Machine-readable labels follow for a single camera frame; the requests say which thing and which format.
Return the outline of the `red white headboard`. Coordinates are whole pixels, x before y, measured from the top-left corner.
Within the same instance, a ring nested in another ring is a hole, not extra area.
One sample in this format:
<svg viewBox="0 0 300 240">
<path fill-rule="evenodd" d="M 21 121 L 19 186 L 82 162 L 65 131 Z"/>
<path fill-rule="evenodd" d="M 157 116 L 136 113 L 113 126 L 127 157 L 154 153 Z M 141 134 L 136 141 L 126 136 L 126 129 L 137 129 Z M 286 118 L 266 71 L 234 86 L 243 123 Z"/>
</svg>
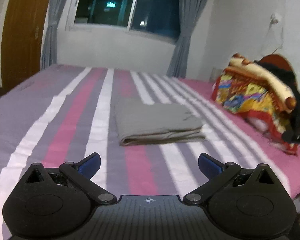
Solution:
<svg viewBox="0 0 300 240">
<path fill-rule="evenodd" d="M 280 54 L 270 54 L 256 61 L 258 65 L 273 74 L 293 75 L 294 71 L 288 60 Z"/>
</svg>

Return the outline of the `cream brown folded blanket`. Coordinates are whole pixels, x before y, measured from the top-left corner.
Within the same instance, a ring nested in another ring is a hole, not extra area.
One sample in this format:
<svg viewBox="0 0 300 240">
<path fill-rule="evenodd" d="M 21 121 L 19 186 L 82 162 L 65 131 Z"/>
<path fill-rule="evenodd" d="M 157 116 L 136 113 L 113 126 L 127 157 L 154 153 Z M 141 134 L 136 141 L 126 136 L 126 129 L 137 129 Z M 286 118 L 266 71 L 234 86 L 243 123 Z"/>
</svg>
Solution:
<svg viewBox="0 0 300 240">
<path fill-rule="evenodd" d="M 291 110 L 289 110 L 285 104 L 287 98 L 293 96 L 291 90 L 275 75 L 260 65 L 248 60 L 240 54 L 234 54 L 230 59 L 229 65 L 224 69 L 224 72 L 246 77 L 258 85 L 267 88 L 275 94 L 277 109 L 280 112 L 291 112 Z"/>
</svg>

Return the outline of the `wall socket plate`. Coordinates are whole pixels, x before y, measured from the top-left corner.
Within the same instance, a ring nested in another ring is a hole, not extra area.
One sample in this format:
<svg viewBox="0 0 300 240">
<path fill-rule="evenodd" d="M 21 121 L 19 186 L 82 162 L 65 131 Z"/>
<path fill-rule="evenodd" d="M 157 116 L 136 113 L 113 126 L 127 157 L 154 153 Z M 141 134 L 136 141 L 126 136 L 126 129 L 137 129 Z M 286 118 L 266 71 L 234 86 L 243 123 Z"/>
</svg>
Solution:
<svg viewBox="0 0 300 240">
<path fill-rule="evenodd" d="M 209 81 L 215 82 L 218 79 L 218 77 L 221 75 L 222 71 L 223 70 L 220 68 L 213 68 L 211 70 L 211 75 L 210 75 Z"/>
</svg>

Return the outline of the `black garment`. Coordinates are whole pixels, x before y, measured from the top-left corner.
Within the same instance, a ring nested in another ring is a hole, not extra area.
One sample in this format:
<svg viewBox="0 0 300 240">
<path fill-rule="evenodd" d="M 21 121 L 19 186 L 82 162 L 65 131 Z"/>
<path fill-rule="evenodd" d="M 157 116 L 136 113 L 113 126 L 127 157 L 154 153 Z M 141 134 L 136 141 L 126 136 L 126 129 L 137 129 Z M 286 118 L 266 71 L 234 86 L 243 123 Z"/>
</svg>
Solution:
<svg viewBox="0 0 300 240">
<path fill-rule="evenodd" d="M 282 134 L 282 139 L 289 143 L 300 143 L 300 92 L 297 88 L 293 71 L 287 68 L 282 69 L 275 64 L 261 60 L 254 62 L 275 75 L 291 90 L 293 96 L 288 97 L 285 102 L 287 108 L 291 110 L 289 118 L 290 128 Z"/>
</svg>

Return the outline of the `window with white frame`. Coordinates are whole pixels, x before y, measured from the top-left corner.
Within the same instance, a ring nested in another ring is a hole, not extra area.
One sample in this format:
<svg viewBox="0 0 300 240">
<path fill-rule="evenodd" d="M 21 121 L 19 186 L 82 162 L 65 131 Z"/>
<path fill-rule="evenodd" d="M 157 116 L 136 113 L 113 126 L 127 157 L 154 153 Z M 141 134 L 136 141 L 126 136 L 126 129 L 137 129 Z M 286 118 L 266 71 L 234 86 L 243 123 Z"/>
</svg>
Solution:
<svg viewBox="0 0 300 240">
<path fill-rule="evenodd" d="M 179 0 L 72 0 L 66 28 L 109 27 L 175 42 Z"/>
</svg>

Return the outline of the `right grey curtain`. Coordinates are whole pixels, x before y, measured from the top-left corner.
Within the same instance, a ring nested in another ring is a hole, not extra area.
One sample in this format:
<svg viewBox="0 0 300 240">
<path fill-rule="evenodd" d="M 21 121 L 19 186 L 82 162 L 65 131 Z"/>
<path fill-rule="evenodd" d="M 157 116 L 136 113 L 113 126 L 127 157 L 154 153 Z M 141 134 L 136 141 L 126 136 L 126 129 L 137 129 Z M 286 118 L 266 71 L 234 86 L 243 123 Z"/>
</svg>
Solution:
<svg viewBox="0 0 300 240">
<path fill-rule="evenodd" d="M 169 77 L 186 76 L 191 36 L 207 0 L 179 0 L 180 34 L 167 70 Z"/>
</svg>

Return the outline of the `grey curtain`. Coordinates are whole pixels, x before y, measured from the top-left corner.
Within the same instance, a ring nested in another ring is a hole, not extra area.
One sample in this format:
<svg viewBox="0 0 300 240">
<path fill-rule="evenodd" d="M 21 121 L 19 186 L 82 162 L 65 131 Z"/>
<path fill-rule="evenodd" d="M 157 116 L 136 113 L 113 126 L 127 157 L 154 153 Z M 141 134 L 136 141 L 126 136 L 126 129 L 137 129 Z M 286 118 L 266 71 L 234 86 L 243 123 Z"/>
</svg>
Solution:
<svg viewBox="0 0 300 240">
<path fill-rule="evenodd" d="M 57 63 L 57 30 L 66 0 L 49 0 L 48 21 L 42 49 L 40 70 Z"/>
<path fill-rule="evenodd" d="M 179 0 L 180 34 L 167 70 L 169 77 L 186 76 L 191 36 L 207 0 Z"/>
</svg>

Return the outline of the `grey pants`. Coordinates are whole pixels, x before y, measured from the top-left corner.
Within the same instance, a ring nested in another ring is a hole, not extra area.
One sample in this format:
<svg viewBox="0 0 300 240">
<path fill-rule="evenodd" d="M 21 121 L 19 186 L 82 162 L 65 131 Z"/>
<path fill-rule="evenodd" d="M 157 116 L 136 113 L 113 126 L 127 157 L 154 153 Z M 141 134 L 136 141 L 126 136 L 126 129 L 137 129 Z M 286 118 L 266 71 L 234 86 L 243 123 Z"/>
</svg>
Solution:
<svg viewBox="0 0 300 240">
<path fill-rule="evenodd" d="M 121 99 L 115 105 L 115 119 L 122 146 L 205 140 L 203 121 L 177 103 L 147 105 Z"/>
</svg>

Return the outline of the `colourful folded quilt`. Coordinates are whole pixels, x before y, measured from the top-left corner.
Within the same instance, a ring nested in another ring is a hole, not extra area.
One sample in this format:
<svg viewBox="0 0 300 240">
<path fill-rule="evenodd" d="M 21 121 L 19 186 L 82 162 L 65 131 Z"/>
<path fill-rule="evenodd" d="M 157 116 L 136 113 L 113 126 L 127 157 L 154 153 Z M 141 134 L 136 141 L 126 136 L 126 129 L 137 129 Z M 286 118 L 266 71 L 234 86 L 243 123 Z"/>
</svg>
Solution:
<svg viewBox="0 0 300 240">
<path fill-rule="evenodd" d="M 238 115 L 246 122 L 255 117 L 269 124 L 270 132 L 262 134 L 286 154 L 296 155 L 298 143 L 285 142 L 282 134 L 290 128 L 290 113 L 280 112 L 275 102 L 275 94 L 246 77 L 222 71 L 216 81 L 211 98 L 224 109 Z"/>
</svg>

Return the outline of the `striped pink purple bed sheet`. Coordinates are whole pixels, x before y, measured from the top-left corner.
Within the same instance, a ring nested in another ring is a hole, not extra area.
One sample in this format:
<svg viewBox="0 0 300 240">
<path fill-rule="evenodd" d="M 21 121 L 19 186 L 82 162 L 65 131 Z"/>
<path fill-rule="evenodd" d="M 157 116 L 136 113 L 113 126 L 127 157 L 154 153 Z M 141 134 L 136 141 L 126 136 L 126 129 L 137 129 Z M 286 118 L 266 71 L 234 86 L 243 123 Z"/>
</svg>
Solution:
<svg viewBox="0 0 300 240">
<path fill-rule="evenodd" d="M 287 155 L 239 116 L 211 100 L 208 83 L 104 68 L 52 66 L 0 98 L 0 239 L 9 237 L 2 207 L 27 168 L 57 167 L 98 152 L 93 181 L 115 195 L 185 195 L 205 182 L 197 161 L 205 152 L 245 168 L 268 164 L 291 197 L 300 194 L 300 147 Z M 115 106 L 179 103 L 203 120 L 205 140 L 120 145 Z"/>
</svg>

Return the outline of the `white pillow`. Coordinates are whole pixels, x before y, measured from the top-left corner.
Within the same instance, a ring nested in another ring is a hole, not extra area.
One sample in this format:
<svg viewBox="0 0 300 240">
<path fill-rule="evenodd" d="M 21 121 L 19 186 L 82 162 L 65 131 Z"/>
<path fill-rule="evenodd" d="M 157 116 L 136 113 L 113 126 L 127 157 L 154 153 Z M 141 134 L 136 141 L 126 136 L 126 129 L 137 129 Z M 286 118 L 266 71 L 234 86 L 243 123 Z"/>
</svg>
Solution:
<svg viewBox="0 0 300 240">
<path fill-rule="evenodd" d="M 249 122 L 249 124 L 251 124 L 251 126 L 253 126 L 256 130 L 258 130 L 262 134 L 267 134 L 270 132 L 269 124 L 262 119 L 255 118 L 255 117 L 248 117 L 247 121 Z"/>
</svg>

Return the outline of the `left grey curtain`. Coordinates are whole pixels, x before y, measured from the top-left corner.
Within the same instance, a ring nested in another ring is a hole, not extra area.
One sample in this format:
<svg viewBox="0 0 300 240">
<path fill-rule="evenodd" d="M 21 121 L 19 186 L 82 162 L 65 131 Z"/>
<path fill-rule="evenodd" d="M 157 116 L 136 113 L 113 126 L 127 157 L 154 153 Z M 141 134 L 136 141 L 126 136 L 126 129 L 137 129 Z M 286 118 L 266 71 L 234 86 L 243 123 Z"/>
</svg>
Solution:
<svg viewBox="0 0 300 240">
<path fill-rule="evenodd" d="M 48 21 L 42 49 L 40 70 L 57 63 L 57 30 L 66 0 L 49 0 Z"/>
</svg>

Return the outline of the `brown wooden door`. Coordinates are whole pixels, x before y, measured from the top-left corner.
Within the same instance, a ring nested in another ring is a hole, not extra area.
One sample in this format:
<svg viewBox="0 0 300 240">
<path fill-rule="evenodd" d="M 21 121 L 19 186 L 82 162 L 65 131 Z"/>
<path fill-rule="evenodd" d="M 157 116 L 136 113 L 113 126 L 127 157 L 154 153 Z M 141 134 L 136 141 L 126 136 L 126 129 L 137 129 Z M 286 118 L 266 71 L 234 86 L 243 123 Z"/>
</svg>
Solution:
<svg viewBox="0 0 300 240">
<path fill-rule="evenodd" d="M 1 41 L 1 79 L 10 91 L 40 71 L 49 0 L 9 0 Z"/>
</svg>

